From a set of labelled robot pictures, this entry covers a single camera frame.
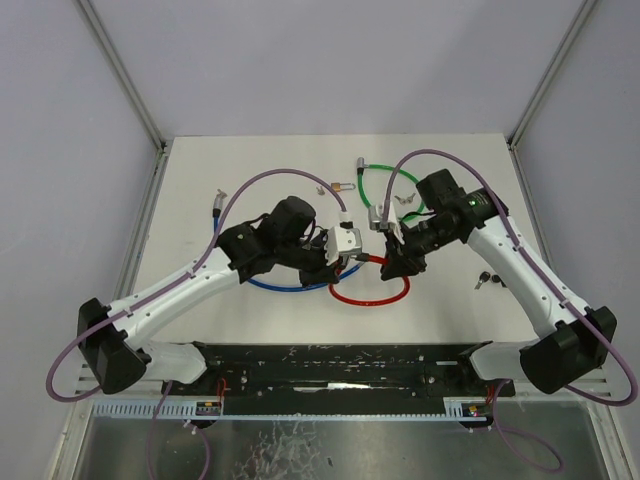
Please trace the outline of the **red cable lock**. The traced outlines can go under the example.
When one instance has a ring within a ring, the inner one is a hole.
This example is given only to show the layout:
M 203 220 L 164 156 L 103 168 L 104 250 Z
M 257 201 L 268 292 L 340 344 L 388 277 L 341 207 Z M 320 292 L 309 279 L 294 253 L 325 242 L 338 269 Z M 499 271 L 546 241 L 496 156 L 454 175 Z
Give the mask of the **red cable lock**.
M 361 254 L 358 256 L 358 261 L 360 263 L 373 263 L 376 265 L 380 265 L 380 266 L 386 266 L 387 265 L 387 260 L 383 257 L 377 256 L 377 255 L 371 255 L 371 254 Z M 356 307 L 362 307 L 362 308 L 373 308 L 373 307 L 383 307 L 383 306 L 387 306 L 387 305 L 391 305 L 394 303 L 397 303 L 401 300 L 403 300 L 405 297 L 408 296 L 410 290 L 411 290 L 411 282 L 409 280 L 408 277 L 404 276 L 402 277 L 402 281 L 403 281 L 403 288 L 402 290 L 392 296 L 386 297 L 386 298 L 381 298 L 381 299 L 356 299 L 356 298 L 351 298 L 348 296 L 345 296 L 341 293 L 339 293 L 336 290 L 336 287 L 333 284 L 330 284 L 328 286 L 328 291 L 329 294 L 337 301 L 347 304 L 347 305 L 351 305 L 351 306 L 356 306 Z

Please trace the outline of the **green cable lock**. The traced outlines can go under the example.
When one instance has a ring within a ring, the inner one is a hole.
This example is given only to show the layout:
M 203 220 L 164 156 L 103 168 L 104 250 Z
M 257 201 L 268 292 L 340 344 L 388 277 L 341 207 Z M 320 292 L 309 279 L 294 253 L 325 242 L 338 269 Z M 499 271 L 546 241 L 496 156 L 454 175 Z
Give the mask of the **green cable lock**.
M 390 176 L 394 167 L 381 163 L 370 163 L 363 157 L 356 159 L 356 188 L 361 202 L 365 207 L 374 204 L 381 204 L 383 201 L 384 185 L 387 176 Z M 418 178 L 406 170 L 400 170 L 397 177 L 397 186 L 400 190 L 392 196 L 392 202 L 396 208 L 397 216 L 405 224 L 412 220 L 428 216 L 431 211 L 419 199 L 416 191 Z M 402 197 L 416 193 L 414 201 L 408 205 L 400 205 L 394 198 L 395 195 Z

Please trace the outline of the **green lock keys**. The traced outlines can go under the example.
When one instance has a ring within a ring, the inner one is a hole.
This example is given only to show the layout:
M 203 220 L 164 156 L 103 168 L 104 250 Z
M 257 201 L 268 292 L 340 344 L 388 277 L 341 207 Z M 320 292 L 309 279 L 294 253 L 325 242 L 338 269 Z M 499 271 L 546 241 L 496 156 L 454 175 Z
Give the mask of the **green lock keys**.
M 395 195 L 394 198 L 398 201 L 400 205 L 408 205 L 414 201 L 416 193 L 412 193 L 408 196 L 402 197 L 399 195 Z

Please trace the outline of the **brass padlock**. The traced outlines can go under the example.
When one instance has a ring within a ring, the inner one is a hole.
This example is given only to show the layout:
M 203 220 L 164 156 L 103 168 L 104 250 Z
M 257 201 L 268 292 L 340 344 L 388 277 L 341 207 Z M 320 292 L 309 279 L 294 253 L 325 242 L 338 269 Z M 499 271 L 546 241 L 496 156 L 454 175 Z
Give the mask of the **brass padlock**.
M 352 191 L 356 189 L 356 185 L 351 182 L 332 182 L 330 187 L 335 192 Z

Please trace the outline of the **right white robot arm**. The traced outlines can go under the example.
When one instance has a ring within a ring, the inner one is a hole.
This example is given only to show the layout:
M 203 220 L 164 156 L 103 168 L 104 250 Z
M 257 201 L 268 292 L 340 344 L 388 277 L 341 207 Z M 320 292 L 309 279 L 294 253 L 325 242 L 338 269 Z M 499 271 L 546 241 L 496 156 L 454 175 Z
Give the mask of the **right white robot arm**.
M 491 380 L 524 377 L 552 394 L 603 365 L 616 317 L 606 307 L 591 308 L 528 252 L 506 206 L 488 187 L 468 193 L 443 169 L 416 189 L 432 213 L 418 225 L 399 221 L 389 200 L 369 214 L 371 227 L 386 237 L 382 280 L 424 272 L 427 254 L 459 241 L 498 274 L 536 334 L 528 342 L 489 342 L 471 350 L 455 372 L 463 392 L 474 395 Z

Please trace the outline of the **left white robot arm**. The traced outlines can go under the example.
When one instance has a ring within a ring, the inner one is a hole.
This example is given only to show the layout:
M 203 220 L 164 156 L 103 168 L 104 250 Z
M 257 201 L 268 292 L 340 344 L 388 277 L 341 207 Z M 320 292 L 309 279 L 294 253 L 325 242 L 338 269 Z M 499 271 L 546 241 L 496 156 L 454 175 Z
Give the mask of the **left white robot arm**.
M 352 234 L 348 212 L 338 225 L 307 240 L 316 212 L 289 196 L 255 220 L 218 227 L 212 244 L 188 265 L 155 285 L 108 305 L 92 298 L 79 308 L 78 348 L 100 392 L 120 393 L 144 378 L 178 381 L 197 394 L 212 392 L 218 369 L 192 343 L 164 343 L 154 336 L 204 300 L 256 275 L 284 266 L 304 286 L 335 284 Z

